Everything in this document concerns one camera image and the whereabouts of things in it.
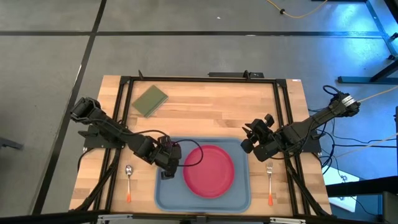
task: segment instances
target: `blue tray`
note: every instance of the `blue tray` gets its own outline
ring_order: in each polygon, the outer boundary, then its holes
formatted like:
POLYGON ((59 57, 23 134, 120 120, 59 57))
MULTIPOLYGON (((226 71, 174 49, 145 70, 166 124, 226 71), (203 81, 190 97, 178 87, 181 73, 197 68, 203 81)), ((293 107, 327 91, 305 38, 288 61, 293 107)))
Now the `blue tray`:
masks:
MULTIPOLYGON (((172 138, 178 141, 183 138, 172 138)), ((234 182, 231 188, 222 196, 206 199, 192 193, 183 179, 183 167, 179 167, 175 177, 161 180, 157 170, 155 185, 155 203, 169 212, 208 212, 208 213, 241 213, 246 211, 251 203, 248 155, 241 147, 241 141, 235 138, 187 138, 200 145, 216 145, 224 149, 234 163, 234 182)), ((197 147, 193 142, 180 142, 183 164, 189 153, 197 147)))

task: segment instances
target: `pink plate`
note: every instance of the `pink plate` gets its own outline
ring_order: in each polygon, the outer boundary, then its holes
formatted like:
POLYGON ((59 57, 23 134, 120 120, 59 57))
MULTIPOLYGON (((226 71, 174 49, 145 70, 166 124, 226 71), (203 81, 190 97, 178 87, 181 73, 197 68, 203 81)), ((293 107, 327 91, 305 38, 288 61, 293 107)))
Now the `pink plate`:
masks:
MULTIPOLYGON (((183 177, 188 188, 204 198, 217 198, 231 187, 234 181, 234 164, 230 156, 218 146, 206 145, 203 160, 196 166, 184 167, 183 177)), ((201 158, 199 147, 194 149, 184 165, 194 164, 201 158)))

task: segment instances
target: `floor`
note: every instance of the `floor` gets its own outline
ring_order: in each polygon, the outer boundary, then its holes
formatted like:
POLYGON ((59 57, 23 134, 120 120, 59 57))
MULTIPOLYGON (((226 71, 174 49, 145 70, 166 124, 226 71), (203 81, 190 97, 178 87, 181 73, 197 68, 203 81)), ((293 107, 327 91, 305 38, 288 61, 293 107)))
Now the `floor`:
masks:
MULTIPOLYGON (((275 2, 297 15, 319 4, 275 2)), ((370 2, 386 32, 397 31, 384 1, 370 2)), ((0 136, 24 144, 22 151, 0 150, 0 217, 30 213, 89 40, 78 32, 74 36, 1 32, 91 31, 100 3, 0 0, 0 136)), ((291 19, 265 0, 113 0, 107 2, 98 30, 378 31, 363 3, 328 2, 311 16, 291 19)), ((269 78, 301 79, 308 107, 318 109, 330 99, 322 85, 334 85, 356 99, 390 88, 336 82, 341 75, 374 75, 391 62, 386 60, 389 54, 384 41, 374 37, 97 36, 87 68, 79 73, 84 76, 78 97, 96 97, 103 75, 136 75, 138 69, 148 76, 198 77, 249 70, 264 72, 269 78)), ((335 134, 362 141, 390 136, 396 131, 392 115, 397 101, 398 93, 392 91, 364 102, 355 117, 336 120, 335 134)), ((81 125, 69 124, 44 213, 68 209, 83 145, 77 134, 81 129, 81 125)), ((330 140, 321 142, 330 151, 330 140)), ((336 148, 335 153, 349 150, 336 148)), ((397 175, 394 149, 365 149, 338 162, 341 170, 364 179, 397 175)))

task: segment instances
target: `butcher block tabletop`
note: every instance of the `butcher block tabletop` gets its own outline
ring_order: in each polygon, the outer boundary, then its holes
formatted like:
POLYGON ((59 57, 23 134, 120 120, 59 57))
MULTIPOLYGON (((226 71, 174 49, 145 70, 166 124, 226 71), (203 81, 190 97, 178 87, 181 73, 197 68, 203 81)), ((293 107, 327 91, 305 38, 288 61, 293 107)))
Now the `butcher block tabletop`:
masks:
MULTIPOLYGON (((106 75, 103 77, 99 90, 98 101, 108 116, 112 116, 120 76, 106 75)), ((294 121, 302 121, 308 117, 303 86, 300 80, 286 80, 294 121)), ((123 114, 127 85, 123 91, 119 119, 123 114)), ((283 93, 279 90, 284 121, 287 121, 283 93)), ((263 119, 267 113, 273 115, 278 127, 274 92, 271 84, 266 83, 217 83, 217 82, 149 82, 135 81, 129 103, 127 125, 132 132, 148 129, 161 130, 171 137, 230 137, 243 140, 246 135, 242 130, 244 123, 251 123, 255 118, 263 119), (140 97, 150 86, 161 89, 168 100, 149 118, 144 118, 132 107, 131 103, 140 97)), ((158 138, 157 133, 147 133, 158 138)), ((81 160, 73 190, 70 209, 79 206, 96 185, 100 176, 104 149, 89 152, 81 160)), ((315 200, 322 208, 331 213, 322 169, 317 158, 311 153, 301 153, 305 184, 315 200)), ((243 213, 225 215, 247 216, 291 216, 292 208, 287 185, 286 169, 283 160, 273 160, 272 197, 273 206, 268 205, 268 177, 266 163, 259 162, 253 153, 248 155, 251 204, 243 213)), ((125 147, 119 161, 116 184, 114 187, 111 212, 126 213, 175 213, 157 208, 155 195, 155 172, 157 167, 149 165, 133 155, 125 147), (126 202, 127 175, 124 168, 130 164, 133 169, 131 176, 131 202, 126 202)), ((100 208, 104 208, 108 184, 105 185, 101 197, 100 208)), ((303 213, 302 199, 299 188, 295 184, 298 210, 303 213)))

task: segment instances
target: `green book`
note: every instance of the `green book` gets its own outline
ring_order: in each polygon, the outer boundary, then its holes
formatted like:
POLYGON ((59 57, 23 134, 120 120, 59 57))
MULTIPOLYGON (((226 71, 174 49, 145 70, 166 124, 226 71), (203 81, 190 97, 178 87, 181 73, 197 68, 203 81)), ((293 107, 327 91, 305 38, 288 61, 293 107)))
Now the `green book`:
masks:
POLYGON ((145 118, 150 117, 169 97, 152 85, 142 94, 132 106, 144 115, 145 118))

